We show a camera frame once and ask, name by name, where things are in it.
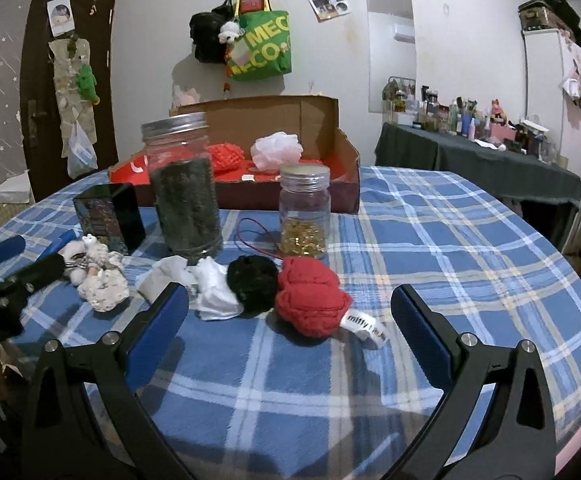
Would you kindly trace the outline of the white sock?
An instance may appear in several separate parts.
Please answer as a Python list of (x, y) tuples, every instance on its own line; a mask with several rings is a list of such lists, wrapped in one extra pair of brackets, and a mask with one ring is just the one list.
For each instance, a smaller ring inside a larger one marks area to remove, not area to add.
[(202, 321), (226, 321), (244, 312), (244, 307), (228, 286), (227, 266), (206, 257), (191, 268), (191, 274), (199, 289), (197, 312)]

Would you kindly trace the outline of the black fluffy pom pom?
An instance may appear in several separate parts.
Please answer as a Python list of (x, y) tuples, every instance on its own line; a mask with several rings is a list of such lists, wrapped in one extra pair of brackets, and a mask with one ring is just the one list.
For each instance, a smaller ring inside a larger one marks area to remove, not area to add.
[(272, 259), (240, 256), (228, 265), (226, 283), (244, 315), (255, 316), (274, 308), (278, 290), (278, 269)]

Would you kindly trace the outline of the red plush bunny toy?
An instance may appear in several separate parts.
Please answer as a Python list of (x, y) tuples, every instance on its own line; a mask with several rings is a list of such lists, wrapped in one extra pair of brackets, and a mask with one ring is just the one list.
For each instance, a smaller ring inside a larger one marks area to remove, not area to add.
[(277, 282), (275, 311), (309, 338), (329, 337), (353, 304), (338, 275), (313, 258), (285, 258)]

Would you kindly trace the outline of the cream scrunchie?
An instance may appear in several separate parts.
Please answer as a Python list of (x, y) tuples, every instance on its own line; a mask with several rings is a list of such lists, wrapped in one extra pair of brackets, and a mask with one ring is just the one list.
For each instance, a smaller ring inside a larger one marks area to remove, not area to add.
[(78, 286), (78, 294), (94, 311), (106, 313), (130, 296), (128, 282), (119, 269), (100, 269)]

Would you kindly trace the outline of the white sheer fabric pouch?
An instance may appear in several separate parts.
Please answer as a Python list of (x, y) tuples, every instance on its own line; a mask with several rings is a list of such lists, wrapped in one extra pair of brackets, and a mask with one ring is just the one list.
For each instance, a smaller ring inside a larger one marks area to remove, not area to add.
[(149, 304), (153, 304), (170, 283), (185, 287), (197, 284), (185, 258), (170, 256), (160, 259), (147, 272), (138, 275), (135, 287)]

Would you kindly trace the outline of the black square tin box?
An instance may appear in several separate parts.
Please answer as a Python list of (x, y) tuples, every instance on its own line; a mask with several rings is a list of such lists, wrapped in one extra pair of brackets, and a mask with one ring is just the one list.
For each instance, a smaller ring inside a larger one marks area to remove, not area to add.
[(145, 240), (145, 228), (133, 185), (93, 185), (74, 197), (82, 232), (92, 234), (112, 252), (131, 255)]

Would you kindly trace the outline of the plastic bag on door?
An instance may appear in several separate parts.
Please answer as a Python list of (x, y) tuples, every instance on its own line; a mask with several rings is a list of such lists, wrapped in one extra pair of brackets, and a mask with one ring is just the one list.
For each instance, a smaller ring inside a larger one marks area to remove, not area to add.
[(97, 169), (97, 156), (94, 146), (78, 122), (72, 125), (68, 142), (67, 174), (76, 180), (82, 174)]

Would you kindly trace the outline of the blue plaid tablecloth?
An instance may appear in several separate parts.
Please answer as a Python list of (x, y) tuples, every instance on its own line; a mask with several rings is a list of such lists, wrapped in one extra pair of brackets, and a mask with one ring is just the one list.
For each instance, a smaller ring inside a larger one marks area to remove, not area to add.
[(141, 400), (200, 479), (377, 479), (441, 393), (390, 313), (413, 286), (461, 333), (539, 350), (558, 466), (581, 445), (581, 280), (539, 232), (448, 172), (365, 167), (356, 214), (330, 219), (326, 264), (386, 328), (374, 349), (341, 330), (305, 339), (275, 312), (190, 314)]

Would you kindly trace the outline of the large jar dark contents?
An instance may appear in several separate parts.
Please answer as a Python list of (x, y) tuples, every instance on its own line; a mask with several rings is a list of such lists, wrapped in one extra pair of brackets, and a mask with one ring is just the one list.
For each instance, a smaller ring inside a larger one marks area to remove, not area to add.
[(142, 125), (147, 170), (164, 241), (196, 263), (223, 246), (216, 185), (202, 112)]

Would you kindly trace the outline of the green plush on door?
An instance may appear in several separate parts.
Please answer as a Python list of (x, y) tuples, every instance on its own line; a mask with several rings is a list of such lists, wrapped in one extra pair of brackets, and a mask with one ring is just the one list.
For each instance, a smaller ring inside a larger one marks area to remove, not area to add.
[(100, 102), (100, 98), (96, 93), (97, 81), (89, 64), (79, 68), (76, 76), (74, 76), (74, 83), (82, 100), (88, 101), (93, 105), (97, 105)]

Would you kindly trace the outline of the white mesh bath pouf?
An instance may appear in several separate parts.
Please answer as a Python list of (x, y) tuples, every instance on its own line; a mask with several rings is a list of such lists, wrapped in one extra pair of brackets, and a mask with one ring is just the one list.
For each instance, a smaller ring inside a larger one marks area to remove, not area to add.
[(296, 134), (277, 131), (256, 140), (250, 148), (251, 160), (258, 171), (274, 174), (285, 164), (296, 164), (303, 147)]

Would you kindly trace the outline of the dark green covered side table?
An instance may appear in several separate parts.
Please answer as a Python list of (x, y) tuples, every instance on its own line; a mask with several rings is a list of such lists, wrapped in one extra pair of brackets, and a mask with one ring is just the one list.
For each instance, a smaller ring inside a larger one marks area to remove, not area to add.
[(461, 136), (386, 122), (375, 148), (378, 166), (453, 172), (501, 202), (520, 204), (525, 222), (557, 249), (579, 210), (581, 179), (533, 156), (483, 148)]

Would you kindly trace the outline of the black hanging bag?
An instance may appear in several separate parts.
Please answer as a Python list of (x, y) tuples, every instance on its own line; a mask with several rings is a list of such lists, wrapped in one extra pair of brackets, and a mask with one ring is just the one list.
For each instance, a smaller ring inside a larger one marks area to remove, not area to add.
[(233, 0), (224, 0), (209, 12), (199, 12), (190, 19), (190, 36), (194, 58), (200, 63), (224, 64), (225, 44), (221, 44), (221, 27), (234, 18)]

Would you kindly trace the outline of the white refrigerator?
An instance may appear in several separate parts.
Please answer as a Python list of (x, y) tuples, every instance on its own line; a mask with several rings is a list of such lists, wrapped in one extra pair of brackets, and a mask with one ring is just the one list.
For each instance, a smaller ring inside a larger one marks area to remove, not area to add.
[(558, 29), (528, 30), (525, 116), (547, 129), (554, 158), (581, 178), (581, 48)]

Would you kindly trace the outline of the wall mirror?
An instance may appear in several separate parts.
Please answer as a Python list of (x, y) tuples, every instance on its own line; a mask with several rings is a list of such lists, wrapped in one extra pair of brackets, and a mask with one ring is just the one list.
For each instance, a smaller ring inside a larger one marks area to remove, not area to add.
[(387, 113), (391, 90), (416, 93), (416, 42), (412, 0), (366, 0), (368, 110)]

